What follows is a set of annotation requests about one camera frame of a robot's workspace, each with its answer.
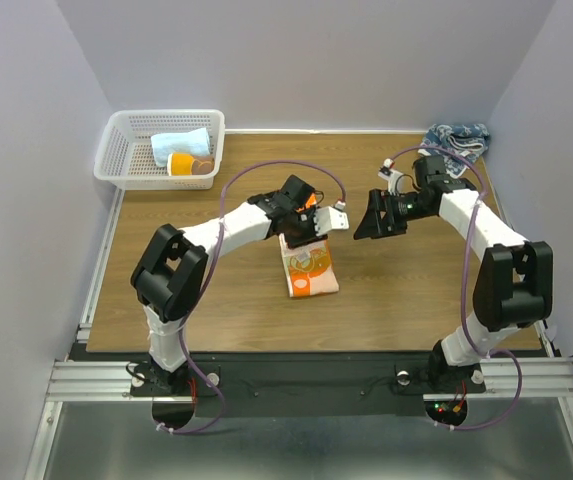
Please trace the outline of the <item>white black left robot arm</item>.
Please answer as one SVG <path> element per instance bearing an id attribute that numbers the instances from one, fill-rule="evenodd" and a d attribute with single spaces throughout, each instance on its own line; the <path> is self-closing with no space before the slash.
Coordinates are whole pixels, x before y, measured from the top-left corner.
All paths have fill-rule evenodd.
<path id="1" fill-rule="evenodd" d="M 168 394 L 181 392 L 189 383 L 181 332 L 217 259 L 281 234 L 296 246 L 317 240 L 315 194 L 314 187 L 292 175 L 280 189 L 249 197 L 221 219 L 183 229 L 159 227 L 130 280 L 149 328 L 150 363 L 132 376 Z"/>

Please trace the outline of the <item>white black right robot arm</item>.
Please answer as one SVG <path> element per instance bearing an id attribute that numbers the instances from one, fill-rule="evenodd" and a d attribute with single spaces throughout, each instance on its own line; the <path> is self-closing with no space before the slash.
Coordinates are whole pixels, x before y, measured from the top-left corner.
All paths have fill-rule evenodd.
<path id="1" fill-rule="evenodd" d="M 461 323 L 433 347 L 426 366 L 429 384 L 448 390 L 462 369 L 488 357 L 499 343 L 549 317 L 553 306 L 553 251 L 514 231 L 484 201 L 481 182 L 452 177 L 441 156 L 421 156 L 413 164 L 413 188 L 400 192 L 403 175 L 393 159 L 378 174 L 386 189 L 372 189 L 354 239 L 406 233 L 414 220 L 438 217 L 465 240 L 466 258 L 477 256 L 475 286 L 460 289 Z"/>

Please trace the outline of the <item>orange white fox towel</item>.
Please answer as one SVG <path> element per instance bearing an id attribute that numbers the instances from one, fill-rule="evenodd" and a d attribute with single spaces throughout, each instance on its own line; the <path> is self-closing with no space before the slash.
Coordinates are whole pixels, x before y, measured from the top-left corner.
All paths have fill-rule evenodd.
<path id="1" fill-rule="evenodd" d="M 278 239 L 291 298 L 334 294 L 339 291 L 327 240 L 291 249 L 287 246 L 284 235 L 280 235 Z"/>

